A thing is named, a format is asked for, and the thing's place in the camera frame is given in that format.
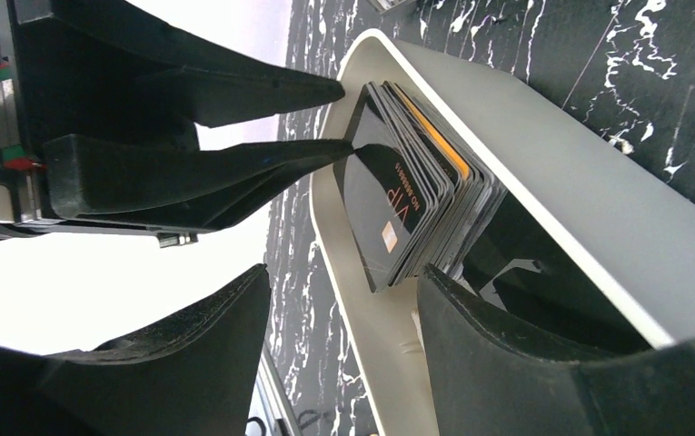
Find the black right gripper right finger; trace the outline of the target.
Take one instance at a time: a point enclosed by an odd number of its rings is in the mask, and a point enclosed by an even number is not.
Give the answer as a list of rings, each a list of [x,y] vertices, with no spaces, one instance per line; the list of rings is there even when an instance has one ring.
[[[442,435],[695,435],[695,340],[611,355],[502,311],[433,266],[417,303]]]

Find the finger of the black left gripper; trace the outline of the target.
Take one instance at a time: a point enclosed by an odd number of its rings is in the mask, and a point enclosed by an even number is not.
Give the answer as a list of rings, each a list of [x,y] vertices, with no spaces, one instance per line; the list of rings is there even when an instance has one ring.
[[[63,220],[216,232],[353,148],[344,139],[310,139],[176,150],[72,134],[43,152],[50,205]]]
[[[335,79],[266,64],[126,1],[15,1],[22,76],[97,111],[160,109],[219,127],[333,103]]]

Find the white plastic card tray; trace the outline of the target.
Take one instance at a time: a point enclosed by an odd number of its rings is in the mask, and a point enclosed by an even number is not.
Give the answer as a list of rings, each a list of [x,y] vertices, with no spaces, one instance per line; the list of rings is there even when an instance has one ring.
[[[346,96],[329,108],[323,135],[346,138],[366,83],[399,84],[440,112],[649,350],[695,340],[694,204],[488,66],[371,29],[352,44],[339,77]],[[378,430],[442,435],[417,303],[419,278],[433,265],[370,292],[333,167],[311,177],[311,216]]]

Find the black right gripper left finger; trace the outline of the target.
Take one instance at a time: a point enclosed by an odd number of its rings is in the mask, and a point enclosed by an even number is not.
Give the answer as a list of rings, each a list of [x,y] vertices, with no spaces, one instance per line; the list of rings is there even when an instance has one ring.
[[[258,263],[89,352],[0,346],[0,435],[242,435],[270,301]]]

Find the single black VIP card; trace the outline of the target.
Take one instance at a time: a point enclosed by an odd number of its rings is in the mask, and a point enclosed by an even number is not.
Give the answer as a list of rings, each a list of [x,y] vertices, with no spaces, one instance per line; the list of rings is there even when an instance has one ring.
[[[486,302],[567,340],[619,355],[651,347],[511,194],[465,255],[462,272]]]

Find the black VIP card stack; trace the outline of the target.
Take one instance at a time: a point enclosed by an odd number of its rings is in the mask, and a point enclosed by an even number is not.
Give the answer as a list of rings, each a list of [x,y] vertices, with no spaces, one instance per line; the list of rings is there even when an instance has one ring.
[[[399,84],[368,82],[333,173],[372,293],[431,264],[455,279],[506,189],[438,110]]]

